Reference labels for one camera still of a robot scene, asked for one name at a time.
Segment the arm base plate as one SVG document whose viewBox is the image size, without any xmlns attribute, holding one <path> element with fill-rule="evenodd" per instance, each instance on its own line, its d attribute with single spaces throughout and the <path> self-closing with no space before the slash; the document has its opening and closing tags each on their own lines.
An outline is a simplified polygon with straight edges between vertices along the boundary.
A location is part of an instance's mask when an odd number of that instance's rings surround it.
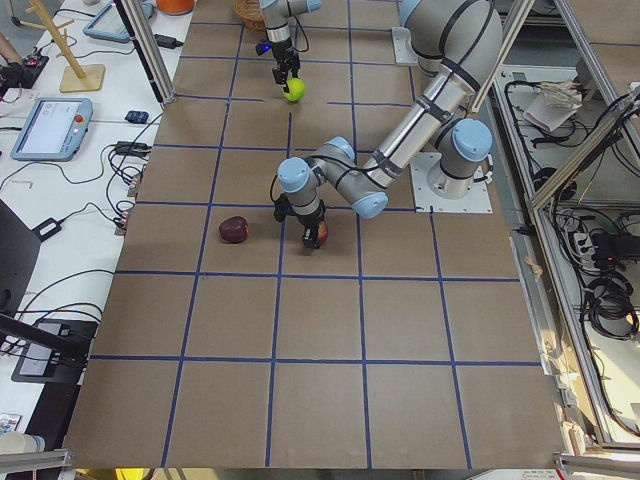
<svg viewBox="0 0 640 480">
<path fill-rule="evenodd" d="M 418 56 L 411 45 L 411 33 L 404 27 L 393 27 L 391 39 L 395 63 L 398 66 L 413 67 L 418 65 Z"/>
<path fill-rule="evenodd" d="M 464 180 L 441 170 L 441 154 L 420 152 L 409 164 L 415 210 L 419 213 L 491 214 L 488 192 L 491 173 L 476 165 L 474 176 Z"/>
</svg>

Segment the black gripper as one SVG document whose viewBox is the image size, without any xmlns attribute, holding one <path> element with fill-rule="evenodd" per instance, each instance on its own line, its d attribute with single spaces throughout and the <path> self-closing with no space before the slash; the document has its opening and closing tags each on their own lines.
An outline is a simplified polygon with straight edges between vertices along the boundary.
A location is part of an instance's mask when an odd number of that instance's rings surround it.
<svg viewBox="0 0 640 480">
<path fill-rule="evenodd" d="M 272 68 L 274 81 L 282 88 L 284 93 L 288 93 L 288 70 L 290 70 L 292 78 L 299 77 L 300 58 L 298 52 L 291 39 L 278 42 L 271 41 L 270 45 L 276 61 L 276 67 Z"/>
<path fill-rule="evenodd" d="M 319 249 L 319 226 L 325 221 L 325 204 L 315 202 L 305 206 L 294 206 L 294 212 L 298 221 L 305 227 L 302 235 L 302 243 L 305 248 Z"/>
</svg>

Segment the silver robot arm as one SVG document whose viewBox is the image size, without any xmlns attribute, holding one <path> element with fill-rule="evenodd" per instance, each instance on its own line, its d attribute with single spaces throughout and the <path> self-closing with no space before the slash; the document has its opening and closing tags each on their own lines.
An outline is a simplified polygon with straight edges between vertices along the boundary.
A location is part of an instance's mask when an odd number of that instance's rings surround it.
<svg viewBox="0 0 640 480">
<path fill-rule="evenodd" d="M 298 76 L 300 69 L 299 53 L 307 52 L 310 47 L 309 39 L 302 27 L 298 16 L 317 11 L 321 8 L 321 0 L 260 0 L 259 7 L 266 27 L 267 37 L 255 45 L 258 56 L 271 52 L 276 61 L 272 68 L 274 81 L 280 85 L 284 97 L 292 102 L 298 101 L 304 93 L 295 91 L 297 86 L 303 87 Z M 305 39 L 306 46 L 301 51 L 292 41 L 289 19 L 294 18 Z"/>
<path fill-rule="evenodd" d="M 274 198 L 274 218 L 295 217 L 302 242 L 321 247 L 328 237 L 326 207 L 317 190 L 330 183 L 362 218 L 371 219 L 388 203 L 387 188 L 419 150 L 489 78 L 502 44 L 502 24 L 491 1 L 404 1 L 399 23 L 410 35 L 418 64 L 431 80 L 406 116 L 358 165 L 354 149 L 340 137 L 306 157 L 281 162 L 274 177 L 282 192 Z"/>
</svg>

